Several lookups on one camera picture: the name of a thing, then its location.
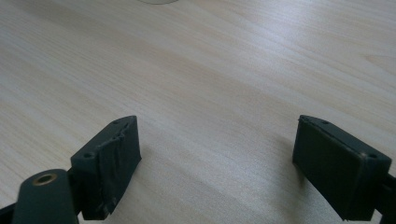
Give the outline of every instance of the wood grain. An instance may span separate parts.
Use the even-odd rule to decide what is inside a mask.
[[[127,115],[143,160],[80,223],[341,223],[291,163],[301,114],[396,159],[394,1],[0,4],[0,206]]]

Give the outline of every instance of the tabletop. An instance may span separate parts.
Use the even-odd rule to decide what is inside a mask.
[[[143,159],[80,223],[342,223],[291,162],[302,114],[396,159],[394,1],[0,5],[1,207],[129,115]]]

